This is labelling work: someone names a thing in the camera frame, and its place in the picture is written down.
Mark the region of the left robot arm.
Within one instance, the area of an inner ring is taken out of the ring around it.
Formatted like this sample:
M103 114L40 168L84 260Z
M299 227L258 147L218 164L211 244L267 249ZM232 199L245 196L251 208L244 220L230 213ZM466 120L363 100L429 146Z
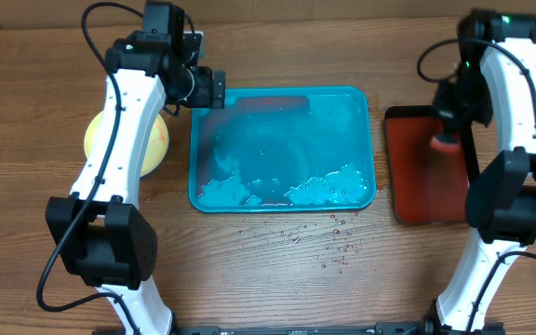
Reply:
M174 316L153 272L157 236L139 210L141 170L161 112L220 109L226 76L199 64L204 35L169 2L149 1L142 25L98 60L106 98L90 155L65 197L52 197L46 221L51 260L107 300L126 334L171 334Z

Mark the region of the red black sponge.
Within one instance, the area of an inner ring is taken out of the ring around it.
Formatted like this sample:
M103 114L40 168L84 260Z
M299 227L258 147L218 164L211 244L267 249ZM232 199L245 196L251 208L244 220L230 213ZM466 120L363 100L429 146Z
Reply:
M462 144L457 135L438 133L430 139L430 147L438 153L456 154L462 149Z

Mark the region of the yellow-green plate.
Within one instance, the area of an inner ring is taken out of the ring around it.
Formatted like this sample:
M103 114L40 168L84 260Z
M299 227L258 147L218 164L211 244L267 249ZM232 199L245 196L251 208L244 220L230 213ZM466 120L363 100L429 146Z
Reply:
M96 134L102 119L102 113L98 113L87 127L84 137L84 152L89 158ZM165 158L170 143L167 124L159 114L154 120L153 128L149 136L146 153L141 168L141 176L144 177L155 170Z

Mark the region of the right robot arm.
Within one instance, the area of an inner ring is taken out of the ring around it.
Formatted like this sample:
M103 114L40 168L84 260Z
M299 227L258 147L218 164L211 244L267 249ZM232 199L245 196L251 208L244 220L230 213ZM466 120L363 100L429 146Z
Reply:
M475 9L455 39L461 62L438 80L431 144L447 150L473 123L494 125L496 157L469 159L469 239L449 285L422 325L425 334L501 334L486 312L514 261L536 240L536 17Z

